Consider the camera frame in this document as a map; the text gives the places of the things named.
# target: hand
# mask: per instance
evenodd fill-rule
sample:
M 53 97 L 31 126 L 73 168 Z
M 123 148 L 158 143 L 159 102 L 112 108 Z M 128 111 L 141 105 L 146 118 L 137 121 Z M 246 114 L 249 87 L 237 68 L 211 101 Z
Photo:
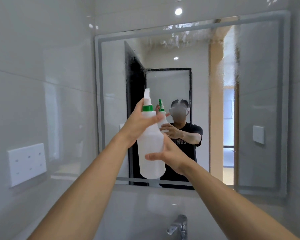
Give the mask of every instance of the hand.
M 172 124 L 163 124 L 160 128 L 160 131 L 168 130 L 168 132 L 165 132 L 166 135 L 170 139 L 182 139 L 183 132 L 182 130 L 177 129 Z
M 144 99 L 141 99 L 137 103 L 134 111 L 118 133 L 118 136 L 122 136 L 124 142 L 127 143 L 128 148 L 133 146 L 146 128 L 148 128 L 150 125 L 160 122 L 164 118 L 162 114 L 157 114 L 152 118 L 144 118 L 141 114 L 143 100 Z
M 164 149 L 160 153 L 150 153 L 145 155 L 149 161 L 162 160 L 170 166 L 176 173 L 185 175 L 184 171 L 191 163 L 196 163 L 184 154 L 167 135 L 164 135 Z
M 160 110 L 160 106 L 159 104 L 157 104 L 157 106 L 155 107 L 155 112 L 157 113 L 157 115 L 159 114 L 159 110 Z

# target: rectangular mirror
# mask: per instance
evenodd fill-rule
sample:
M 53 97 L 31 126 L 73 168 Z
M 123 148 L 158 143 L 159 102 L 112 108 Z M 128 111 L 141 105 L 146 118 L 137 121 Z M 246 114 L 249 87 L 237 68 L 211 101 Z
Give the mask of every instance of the rectangular mirror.
M 173 139 L 190 158 L 237 191 L 286 195 L 290 15 L 279 11 L 97 36 L 99 149 L 105 148 L 150 88 L 167 121 L 200 135 Z M 148 180 L 138 145 L 118 183 L 193 189 L 166 165 Z

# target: chrome faucet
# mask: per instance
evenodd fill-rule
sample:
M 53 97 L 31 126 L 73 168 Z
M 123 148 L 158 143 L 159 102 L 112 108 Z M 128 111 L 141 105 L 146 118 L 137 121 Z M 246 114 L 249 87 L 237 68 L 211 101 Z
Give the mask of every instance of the chrome faucet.
M 172 235 L 175 231 L 180 234 L 180 240 L 188 240 L 188 218 L 178 215 L 178 218 L 168 228 L 167 233 Z

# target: recessed light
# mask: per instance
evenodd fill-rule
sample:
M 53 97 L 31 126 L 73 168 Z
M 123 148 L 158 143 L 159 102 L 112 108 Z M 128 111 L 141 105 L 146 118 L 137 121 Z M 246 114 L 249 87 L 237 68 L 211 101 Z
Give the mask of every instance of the recessed light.
M 182 13 L 182 9 L 181 8 L 178 8 L 177 10 L 176 10 L 176 15 L 180 15 Z

